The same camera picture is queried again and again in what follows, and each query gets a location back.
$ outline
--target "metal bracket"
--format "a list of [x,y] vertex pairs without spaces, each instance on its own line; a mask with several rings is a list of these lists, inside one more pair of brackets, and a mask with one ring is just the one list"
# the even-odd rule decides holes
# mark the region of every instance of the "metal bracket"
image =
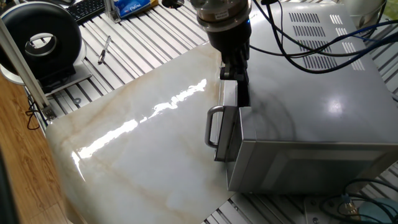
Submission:
[[46,106],[45,108],[42,109],[42,112],[49,120],[53,120],[57,117],[51,106]]
[[[308,224],[340,224],[340,221],[335,220],[328,215],[321,212],[319,209],[319,203],[325,199],[325,197],[306,197],[304,199],[304,207],[305,207],[305,218],[307,219]],[[326,209],[337,214],[337,208],[341,199],[330,200],[326,205]]]
[[105,14],[114,22],[118,23],[122,21],[119,16],[118,10],[116,10],[116,6],[114,5],[113,0],[104,0],[105,3]]
[[22,81],[29,90],[34,101],[37,103],[39,109],[44,111],[44,109],[46,108],[47,111],[51,111],[45,114],[49,115],[48,119],[54,119],[55,114],[51,109],[47,97],[45,97],[43,90],[41,89],[36,78],[33,76],[32,71],[30,70],[24,57],[19,51],[16,43],[12,39],[11,34],[8,32],[8,29],[2,19],[0,19],[0,47],[4,50],[7,57],[11,61],[12,66],[16,69],[16,72],[22,78]]

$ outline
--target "aluminum grid surface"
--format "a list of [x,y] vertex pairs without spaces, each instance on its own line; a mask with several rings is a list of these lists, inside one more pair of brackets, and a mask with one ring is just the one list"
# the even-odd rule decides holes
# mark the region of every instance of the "aluminum grid surface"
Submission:
[[[295,0],[290,2],[332,3],[330,0]],[[49,96],[58,117],[71,113],[99,97],[133,81],[152,69],[172,60],[207,41],[205,32],[196,21],[191,5],[177,10],[157,6],[148,12],[113,23],[104,14],[80,26],[87,44],[84,60],[93,76],[66,90]],[[398,27],[391,25],[377,30],[373,37],[382,38]],[[107,36],[112,37],[104,64],[98,65]],[[374,50],[371,55],[388,89],[398,93],[398,44]],[[75,105],[73,100],[80,98]],[[42,129],[45,123],[39,118]],[[381,174],[380,179],[398,185],[398,164]],[[361,191],[371,198],[387,197],[398,200],[398,194],[386,187],[368,185]],[[303,197],[236,194],[210,215],[206,224],[243,223],[312,223],[319,213],[310,213]]]
[[[331,0],[308,2],[333,3]],[[177,10],[159,5],[117,24],[101,14],[80,26],[80,31],[87,45],[83,63],[93,76],[48,97],[57,117],[85,106],[208,41],[189,2]],[[108,35],[112,42],[104,63],[98,65]],[[78,105],[73,103],[75,98],[81,100]]]

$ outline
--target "white object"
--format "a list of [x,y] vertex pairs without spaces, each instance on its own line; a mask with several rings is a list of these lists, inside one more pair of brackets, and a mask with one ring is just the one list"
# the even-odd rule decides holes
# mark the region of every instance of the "white object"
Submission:
[[203,138],[220,62],[201,45],[48,126],[62,189],[88,223],[201,223],[233,195]]
[[383,0],[338,0],[343,3],[357,29],[374,25]]

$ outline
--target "black cable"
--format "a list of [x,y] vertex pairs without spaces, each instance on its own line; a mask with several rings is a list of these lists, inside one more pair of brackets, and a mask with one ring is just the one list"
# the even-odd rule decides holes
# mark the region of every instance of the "black cable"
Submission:
[[[379,17],[377,18],[376,24],[380,23],[381,17],[383,16],[384,10],[386,9],[386,5],[387,5],[387,0],[384,0],[383,5],[381,6]],[[362,37],[371,37],[373,35],[374,31],[376,31],[376,29],[377,28],[371,29],[367,34],[363,35]]]
[[29,120],[28,120],[28,122],[27,122],[27,129],[32,130],[32,131],[40,128],[40,125],[37,126],[36,128],[30,128],[30,122],[32,121],[32,117],[35,116],[35,113],[36,113],[36,112],[39,112],[38,110],[34,110],[34,109],[33,109],[33,106],[34,106],[34,105],[35,105],[35,103],[32,103],[32,104],[29,106],[29,109],[28,109],[27,111],[25,111],[26,116],[29,116]]
[[[261,13],[263,14],[263,16],[266,16],[265,12],[261,9],[261,7],[259,7],[259,10],[260,10]],[[274,32],[274,37],[275,37],[275,39],[276,39],[276,41],[277,41],[279,50],[282,52],[282,54],[284,55],[284,57],[286,58],[286,60],[287,60],[288,62],[290,62],[293,66],[295,66],[296,68],[300,69],[301,71],[304,71],[304,72],[307,72],[307,73],[312,73],[312,74],[324,74],[324,73],[334,72],[334,71],[336,71],[336,70],[338,70],[338,69],[344,68],[345,66],[347,66],[347,65],[349,65],[349,64],[351,64],[351,63],[353,63],[353,62],[355,62],[356,60],[358,60],[358,59],[360,59],[361,57],[365,56],[367,53],[369,53],[370,51],[372,51],[372,50],[375,49],[376,47],[380,47],[383,43],[385,43],[385,42],[393,42],[393,41],[396,41],[396,36],[397,36],[397,34],[390,35],[389,37],[386,37],[385,39],[380,40],[379,42],[375,43],[374,45],[370,46],[369,48],[363,50],[363,52],[361,52],[360,54],[358,54],[358,55],[355,56],[354,58],[352,58],[352,59],[346,61],[345,63],[342,63],[342,64],[340,64],[340,65],[338,65],[338,66],[336,66],[336,67],[334,67],[334,68],[329,68],[329,69],[326,69],[326,70],[310,70],[310,69],[304,68],[304,67],[302,67],[301,65],[297,64],[296,62],[294,62],[294,61],[286,54],[286,51],[285,51],[285,50],[283,49],[283,47],[281,46],[281,42],[280,42],[280,40],[279,40],[279,36],[278,36],[278,33],[277,33],[276,25],[275,25],[274,18],[273,18],[273,16],[272,16],[271,7],[270,7],[269,4],[267,5],[267,10],[268,10],[268,13],[269,13],[269,20],[270,20],[270,23],[271,23],[271,26],[272,26],[272,30],[273,30],[273,32]]]
[[372,183],[377,183],[377,184],[381,184],[381,185],[384,185],[384,186],[386,186],[386,187],[389,187],[390,189],[395,190],[396,192],[398,192],[398,188],[397,188],[397,187],[395,187],[395,186],[393,186],[393,185],[391,185],[391,184],[385,183],[384,181],[381,181],[381,180],[374,180],[374,179],[368,179],[368,178],[358,178],[358,179],[353,179],[353,180],[349,181],[349,182],[344,186],[344,188],[343,188],[343,194],[347,193],[347,187],[348,187],[348,186],[350,186],[350,185],[353,184],[353,183],[357,183],[357,182],[372,182]]
[[[282,31],[282,33],[284,33],[284,9],[282,7],[282,3],[280,3],[280,1],[277,1],[279,3],[279,7],[280,7],[280,30]],[[284,45],[284,36],[282,35],[282,38],[280,40],[280,42],[282,43],[282,46]]]
[[[262,15],[266,18],[266,20],[269,21],[269,22],[271,23],[270,18],[268,18],[268,16],[264,13],[264,11],[262,10],[262,8],[261,8],[261,6],[259,5],[259,3],[258,3],[257,1],[254,1],[254,3],[255,3],[255,5],[257,6],[257,8],[262,12]],[[379,24],[373,25],[373,26],[371,26],[371,27],[377,28],[377,27],[379,27],[379,26],[385,26],[385,25],[396,24],[396,23],[398,23],[398,21],[387,21],[387,22],[383,22],[383,23],[379,23]],[[319,47],[319,48],[317,48],[317,49],[311,49],[310,47],[301,44],[301,43],[298,42],[297,40],[291,38],[291,37],[290,37],[289,35],[287,35],[286,33],[282,32],[282,30],[281,30],[280,28],[278,28],[277,26],[275,26],[275,29],[276,29],[279,33],[281,33],[283,36],[285,36],[286,38],[288,38],[290,41],[292,41],[293,43],[295,43],[295,44],[297,44],[297,45],[299,45],[299,46],[301,46],[301,47],[307,49],[308,52],[306,52],[306,53],[322,54],[322,55],[331,56],[331,57],[348,57],[348,56],[354,56],[354,55],[363,53],[363,52],[366,50],[366,49],[364,49],[364,50],[360,50],[360,51],[352,52],[352,53],[347,53],[347,54],[331,54],[331,53],[327,53],[327,52],[322,52],[322,50],[325,50],[325,49],[326,49],[327,47],[329,47],[330,45],[332,45],[332,44],[334,44],[334,43],[336,43],[336,42],[338,42],[338,41],[341,41],[341,40],[343,40],[343,39],[345,39],[345,38],[351,37],[351,36],[353,36],[353,35],[355,35],[355,34],[358,34],[358,33],[362,32],[361,30],[363,30],[363,29],[357,30],[356,32],[353,32],[353,33],[350,33],[350,34],[341,35],[341,36],[335,38],[334,40],[332,40],[331,42],[329,42],[329,43],[327,43],[327,44],[325,44],[325,45],[323,45],[323,46],[321,46],[321,47]]]
[[[350,197],[361,198],[361,199],[364,199],[364,200],[367,200],[369,202],[374,203],[375,205],[377,205],[379,208],[381,208],[381,210],[383,210],[387,214],[387,216],[391,220],[391,223],[394,223],[394,219],[395,218],[392,216],[391,212],[388,209],[386,209],[381,203],[375,201],[374,199],[371,199],[369,197],[366,197],[366,196],[363,196],[363,195],[359,195],[359,194],[348,194],[348,195]],[[352,224],[374,224],[374,222],[358,221],[358,220],[353,220],[353,219],[345,218],[345,217],[343,218],[343,217],[335,215],[335,214],[333,214],[333,213],[331,213],[331,212],[329,212],[329,211],[327,211],[325,209],[325,204],[328,201],[333,200],[335,198],[340,198],[340,197],[341,197],[341,195],[334,195],[334,196],[331,196],[331,197],[328,197],[328,198],[322,200],[320,202],[320,204],[319,204],[319,209],[323,213],[327,214],[329,217],[332,217],[332,218],[334,218],[336,220],[339,220],[339,221],[342,221],[342,222],[347,222],[347,223],[352,223]]]
[[[32,95],[25,89],[26,95],[27,95],[27,102],[29,105],[32,105],[33,103],[35,103],[35,101],[33,100]],[[41,110],[39,110],[39,115],[42,118],[42,121],[44,122],[45,126],[47,127],[49,124],[47,122],[47,118],[44,117],[43,112]]]
[[[367,199],[352,199],[351,201],[353,201],[353,202],[370,202],[369,200],[367,200]],[[386,203],[382,203],[382,202],[379,202],[382,206],[385,206],[385,207],[389,207],[391,210],[393,210],[395,213],[396,213],[396,216],[395,216],[395,218],[394,219],[396,219],[397,218],[397,215],[398,215],[398,211],[395,209],[395,208],[393,208],[392,206],[390,206],[390,205],[388,205],[388,204],[386,204]],[[340,211],[340,208],[341,208],[341,206],[342,205],[344,205],[344,202],[341,202],[338,206],[337,206],[337,213],[339,214],[339,215],[348,215],[348,214],[344,214],[344,213],[342,213],[341,211]]]
[[345,216],[346,217],[355,217],[355,216],[366,217],[366,218],[370,218],[370,219],[372,219],[372,220],[374,220],[374,221],[376,221],[378,223],[383,223],[382,221],[378,220],[377,218],[373,218],[372,216],[369,216],[369,215],[362,215],[362,214],[355,215],[355,214],[353,214],[353,215],[345,215]]

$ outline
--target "wooden floor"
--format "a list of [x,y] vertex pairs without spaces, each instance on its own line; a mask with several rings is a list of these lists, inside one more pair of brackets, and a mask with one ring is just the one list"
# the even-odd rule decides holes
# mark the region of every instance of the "wooden floor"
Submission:
[[[66,224],[50,150],[41,129],[29,131],[23,87],[0,75],[0,146],[11,178],[21,223]],[[32,119],[32,126],[37,126]]]

